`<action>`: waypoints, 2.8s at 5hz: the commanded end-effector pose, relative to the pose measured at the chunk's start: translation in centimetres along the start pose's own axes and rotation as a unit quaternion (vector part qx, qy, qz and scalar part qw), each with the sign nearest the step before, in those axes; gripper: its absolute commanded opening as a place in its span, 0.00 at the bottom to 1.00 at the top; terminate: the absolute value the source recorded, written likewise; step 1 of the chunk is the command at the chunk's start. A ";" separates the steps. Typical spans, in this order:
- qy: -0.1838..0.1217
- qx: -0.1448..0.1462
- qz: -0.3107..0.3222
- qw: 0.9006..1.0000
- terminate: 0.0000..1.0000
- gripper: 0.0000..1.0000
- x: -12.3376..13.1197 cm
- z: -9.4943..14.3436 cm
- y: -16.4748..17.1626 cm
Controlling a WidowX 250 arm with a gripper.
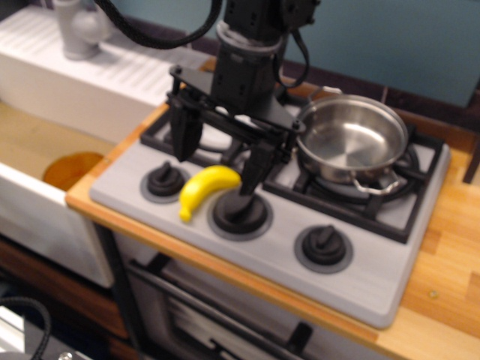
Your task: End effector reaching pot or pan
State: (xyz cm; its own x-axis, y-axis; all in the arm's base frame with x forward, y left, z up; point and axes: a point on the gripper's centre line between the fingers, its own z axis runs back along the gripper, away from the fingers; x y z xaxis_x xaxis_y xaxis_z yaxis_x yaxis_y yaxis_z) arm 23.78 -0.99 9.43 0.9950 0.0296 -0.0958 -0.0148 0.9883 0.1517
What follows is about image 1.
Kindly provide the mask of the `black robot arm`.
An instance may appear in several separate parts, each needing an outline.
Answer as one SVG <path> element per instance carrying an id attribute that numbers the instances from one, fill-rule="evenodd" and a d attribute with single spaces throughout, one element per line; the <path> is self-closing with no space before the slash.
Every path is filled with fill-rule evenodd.
<path id="1" fill-rule="evenodd" d="M 303 125 L 279 103 L 275 89 L 295 88 L 281 81 L 289 36 L 309 62 L 299 29 L 311 24 L 318 1 L 228 1 L 217 25 L 220 49 L 213 73 L 173 67 L 171 112 L 173 154 L 187 160 L 208 124 L 250 145 L 239 193 L 251 195 L 279 161 L 290 157 Z"/>

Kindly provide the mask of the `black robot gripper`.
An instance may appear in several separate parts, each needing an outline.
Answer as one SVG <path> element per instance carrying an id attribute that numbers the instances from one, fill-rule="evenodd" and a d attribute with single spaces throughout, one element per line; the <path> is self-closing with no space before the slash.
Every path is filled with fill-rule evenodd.
<path id="1" fill-rule="evenodd" d="M 198 149 L 208 124 L 251 147 L 241 173 L 241 195 L 251 195 L 272 158 L 282 157 L 299 124 L 279 104 L 275 89 L 286 43 L 222 43 L 213 73 L 179 65 L 170 70 L 168 94 L 173 154 L 186 161 Z"/>

